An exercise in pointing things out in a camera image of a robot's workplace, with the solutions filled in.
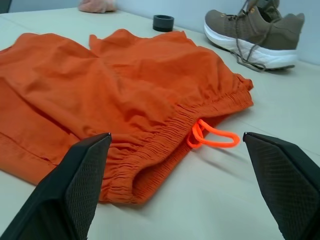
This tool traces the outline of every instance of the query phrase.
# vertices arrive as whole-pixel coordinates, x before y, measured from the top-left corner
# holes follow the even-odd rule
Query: black ring
[[[153,29],[159,32],[171,32],[174,29],[175,19],[167,15],[153,16]]]

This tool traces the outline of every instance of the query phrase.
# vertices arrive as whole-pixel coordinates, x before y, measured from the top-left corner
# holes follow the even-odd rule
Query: shoe tongue
[[[278,11],[280,0],[249,0],[247,5],[247,11],[254,6],[257,6],[259,11],[265,15],[268,15],[271,20],[281,18],[281,14]]]

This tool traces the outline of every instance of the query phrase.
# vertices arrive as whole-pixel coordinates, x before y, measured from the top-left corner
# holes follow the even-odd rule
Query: white tabletop
[[[89,35],[107,37],[124,28],[139,37],[158,35],[152,21],[125,12],[92,14],[76,8],[0,14],[0,50],[22,33],[55,33],[88,47]],[[289,71],[258,73],[238,65],[201,33],[185,30],[214,50],[235,73],[253,80],[255,105],[218,126],[256,132],[299,145],[320,166],[320,67],[299,62]],[[0,171],[0,234],[34,186]],[[98,204],[89,240],[283,240],[263,200],[244,143],[190,152],[144,206]]]

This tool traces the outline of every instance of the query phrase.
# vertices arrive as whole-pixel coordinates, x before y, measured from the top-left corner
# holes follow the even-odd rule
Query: drawstring
[[[215,134],[215,135],[218,135],[221,137],[226,137],[226,138],[232,139],[232,142],[205,140],[203,130],[207,130],[209,133],[212,133],[212,134]],[[192,135],[198,141],[198,143],[195,143],[195,144],[191,143],[190,138]],[[238,135],[236,135],[233,132],[221,131],[221,130],[215,129],[215,128],[209,126],[202,119],[199,119],[195,123],[195,125],[193,125],[192,131],[189,133],[189,135],[186,139],[186,142],[191,148],[198,148],[202,144],[206,144],[206,145],[209,145],[210,147],[214,147],[214,148],[233,148],[236,145],[238,145],[238,143],[240,142],[240,138],[238,137]]]

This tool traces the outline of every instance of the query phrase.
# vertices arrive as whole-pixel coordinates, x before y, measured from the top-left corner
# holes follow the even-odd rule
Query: brown sneaker
[[[298,60],[296,48],[305,15],[282,18],[278,6],[279,0],[246,0],[238,15],[211,10],[205,16],[205,35],[239,56],[238,63],[251,69],[293,67]]]

